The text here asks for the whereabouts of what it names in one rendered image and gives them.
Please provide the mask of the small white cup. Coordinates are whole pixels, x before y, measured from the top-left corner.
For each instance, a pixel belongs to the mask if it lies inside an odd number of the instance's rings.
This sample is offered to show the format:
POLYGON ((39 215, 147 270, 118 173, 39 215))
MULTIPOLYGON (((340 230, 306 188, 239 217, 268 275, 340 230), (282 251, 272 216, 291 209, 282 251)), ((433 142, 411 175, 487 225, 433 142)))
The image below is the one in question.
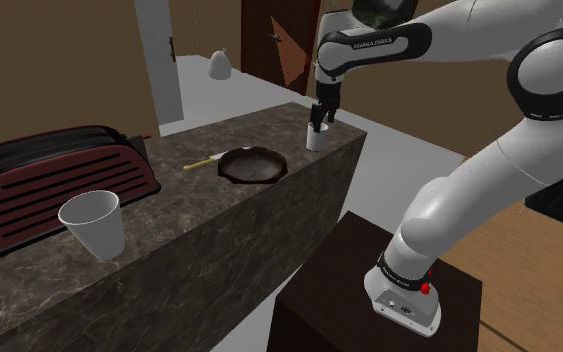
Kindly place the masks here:
POLYGON ((308 124, 306 135, 306 148, 312 152, 319 152, 324 148, 329 126, 320 124, 320 131, 316 132, 312 122, 308 124))

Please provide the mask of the dark round pan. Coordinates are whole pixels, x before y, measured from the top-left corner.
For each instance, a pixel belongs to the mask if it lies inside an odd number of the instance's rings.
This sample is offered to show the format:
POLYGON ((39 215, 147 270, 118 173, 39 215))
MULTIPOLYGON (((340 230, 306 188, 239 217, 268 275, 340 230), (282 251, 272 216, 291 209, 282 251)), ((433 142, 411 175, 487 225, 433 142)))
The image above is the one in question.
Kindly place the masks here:
POLYGON ((282 154, 259 146, 230 150, 217 165, 217 174, 233 184, 273 184, 287 172, 287 161, 282 154))

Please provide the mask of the dark brown door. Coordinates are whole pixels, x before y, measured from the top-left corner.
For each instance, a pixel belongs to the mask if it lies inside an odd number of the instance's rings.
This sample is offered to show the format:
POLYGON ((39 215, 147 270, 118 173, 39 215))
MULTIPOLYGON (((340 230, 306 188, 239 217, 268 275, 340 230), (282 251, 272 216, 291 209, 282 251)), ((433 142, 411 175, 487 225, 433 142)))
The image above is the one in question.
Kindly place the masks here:
POLYGON ((307 92, 321 0, 241 0, 241 71, 307 92))

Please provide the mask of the white bag shaped object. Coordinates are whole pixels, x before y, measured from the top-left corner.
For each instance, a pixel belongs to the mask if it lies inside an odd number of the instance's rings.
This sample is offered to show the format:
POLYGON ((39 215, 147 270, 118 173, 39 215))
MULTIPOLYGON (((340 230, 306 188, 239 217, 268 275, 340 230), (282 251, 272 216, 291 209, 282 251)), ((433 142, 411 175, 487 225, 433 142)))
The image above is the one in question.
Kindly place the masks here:
POLYGON ((232 65, 226 49, 215 51, 209 61, 208 75, 214 80, 227 80, 231 77, 232 65))

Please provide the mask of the grey door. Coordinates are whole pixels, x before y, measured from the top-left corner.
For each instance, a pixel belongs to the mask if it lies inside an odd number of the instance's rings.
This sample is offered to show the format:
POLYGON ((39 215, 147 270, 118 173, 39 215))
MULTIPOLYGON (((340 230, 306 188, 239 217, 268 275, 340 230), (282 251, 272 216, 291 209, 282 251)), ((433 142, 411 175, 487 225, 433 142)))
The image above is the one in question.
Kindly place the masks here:
POLYGON ((184 118, 169 0, 134 0, 159 125, 184 118))

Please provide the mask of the dark robot stand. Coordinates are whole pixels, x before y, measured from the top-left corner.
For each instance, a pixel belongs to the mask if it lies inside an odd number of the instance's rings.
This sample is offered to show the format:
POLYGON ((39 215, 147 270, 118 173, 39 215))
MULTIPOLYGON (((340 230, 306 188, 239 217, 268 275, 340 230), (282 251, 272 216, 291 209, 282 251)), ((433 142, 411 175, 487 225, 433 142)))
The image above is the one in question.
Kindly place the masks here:
POLYGON ((364 276, 392 235, 347 212, 277 295, 266 352, 477 352, 482 283, 438 260, 442 319, 425 338, 372 308, 364 276))

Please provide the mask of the large white paper cup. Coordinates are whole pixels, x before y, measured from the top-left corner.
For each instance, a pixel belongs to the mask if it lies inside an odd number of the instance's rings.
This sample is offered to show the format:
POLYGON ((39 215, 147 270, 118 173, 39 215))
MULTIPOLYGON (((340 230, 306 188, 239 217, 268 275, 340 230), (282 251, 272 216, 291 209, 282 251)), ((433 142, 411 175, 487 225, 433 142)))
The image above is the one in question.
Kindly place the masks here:
POLYGON ((112 260, 124 250, 120 199, 111 191, 71 198, 59 209, 58 219, 98 260, 112 260))

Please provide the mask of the dark red toaster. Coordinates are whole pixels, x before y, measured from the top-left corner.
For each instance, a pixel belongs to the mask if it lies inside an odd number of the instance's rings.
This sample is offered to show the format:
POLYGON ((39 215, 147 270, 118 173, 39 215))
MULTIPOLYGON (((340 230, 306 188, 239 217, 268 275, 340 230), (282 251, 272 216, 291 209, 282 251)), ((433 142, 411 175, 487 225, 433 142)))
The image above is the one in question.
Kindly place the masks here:
POLYGON ((0 143, 0 257, 64 231, 58 211, 79 194, 107 190, 128 205, 158 193, 145 138, 92 125, 0 143))

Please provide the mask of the yellow handled knife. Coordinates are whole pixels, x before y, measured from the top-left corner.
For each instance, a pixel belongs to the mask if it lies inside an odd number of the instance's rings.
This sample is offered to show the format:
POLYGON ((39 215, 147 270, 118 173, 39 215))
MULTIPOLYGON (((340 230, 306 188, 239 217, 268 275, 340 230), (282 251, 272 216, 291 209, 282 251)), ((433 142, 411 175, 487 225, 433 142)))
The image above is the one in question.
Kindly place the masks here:
POLYGON ((185 165, 183 166, 183 170, 191 170, 193 168, 214 162, 214 161, 218 161, 219 159, 221 159, 225 154, 227 153, 227 151, 225 152, 221 152, 221 153, 217 153, 214 155, 209 156, 207 159, 202 160, 202 161, 198 161, 196 163, 190 164, 190 165, 185 165))

